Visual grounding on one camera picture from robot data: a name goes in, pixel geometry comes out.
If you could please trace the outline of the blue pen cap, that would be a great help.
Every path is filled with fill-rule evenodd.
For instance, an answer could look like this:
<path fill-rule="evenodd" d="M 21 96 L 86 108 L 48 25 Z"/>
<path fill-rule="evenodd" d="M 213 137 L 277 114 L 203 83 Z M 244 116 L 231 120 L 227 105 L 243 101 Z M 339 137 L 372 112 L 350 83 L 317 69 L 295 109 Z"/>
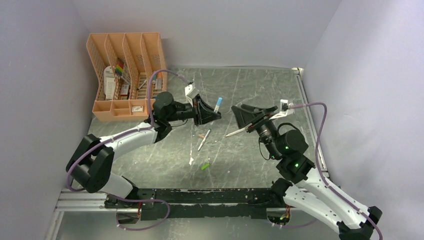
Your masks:
<path fill-rule="evenodd" d="M 222 100 L 223 100 L 223 98 L 222 97 L 219 97 L 218 100 L 217 100 L 217 102 L 216 102 L 216 104 L 220 106 L 221 103 L 222 103 Z"/>

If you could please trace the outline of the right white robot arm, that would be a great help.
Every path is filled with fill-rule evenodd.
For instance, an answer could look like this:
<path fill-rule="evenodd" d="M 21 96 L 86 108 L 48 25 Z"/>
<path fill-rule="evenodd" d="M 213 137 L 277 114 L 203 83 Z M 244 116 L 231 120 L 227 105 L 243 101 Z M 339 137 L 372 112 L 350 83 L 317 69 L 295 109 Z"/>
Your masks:
<path fill-rule="evenodd" d="M 258 134 L 258 141 L 266 147 L 269 159 L 278 161 L 276 168 L 281 175 L 264 201 L 251 200 L 250 204 L 257 207 L 288 205 L 301 209 L 332 228 L 341 240 L 369 240 L 373 233 L 383 239 L 378 227 L 382 211 L 354 200 L 324 176 L 319 161 L 305 156 L 309 146 L 296 126 L 290 124 L 291 130 L 280 133 L 284 123 L 274 124 L 274 119 L 285 117 L 296 108 L 296 105 L 284 103 L 281 112 L 276 114 L 276 106 L 259 108 L 242 104 L 231 107 L 238 128 Z"/>

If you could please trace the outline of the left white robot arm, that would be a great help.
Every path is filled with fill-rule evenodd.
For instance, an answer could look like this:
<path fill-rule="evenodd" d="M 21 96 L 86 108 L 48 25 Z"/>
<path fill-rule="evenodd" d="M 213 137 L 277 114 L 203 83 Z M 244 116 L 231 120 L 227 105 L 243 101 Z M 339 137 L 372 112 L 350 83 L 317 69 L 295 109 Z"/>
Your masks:
<path fill-rule="evenodd" d="M 137 126 L 109 136 L 86 135 L 66 166 L 66 183 L 71 191 L 71 181 L 81 185 L 88 193 L 103 192 L 118 197 L 126 208 L 132 208 L 141 199 L 139 188 L 123 176 L 112 172 L 114 160 L 139 147 L 158 143 L 173 129 L 171 123 L 192 119 L 196 126 L 205 125 L 222 116 L 219 98 L 214 107 L 197 94 L 188 103 L 174 100 L 170 92 L 159 93 L 152 104 L 149 116 Z"/>

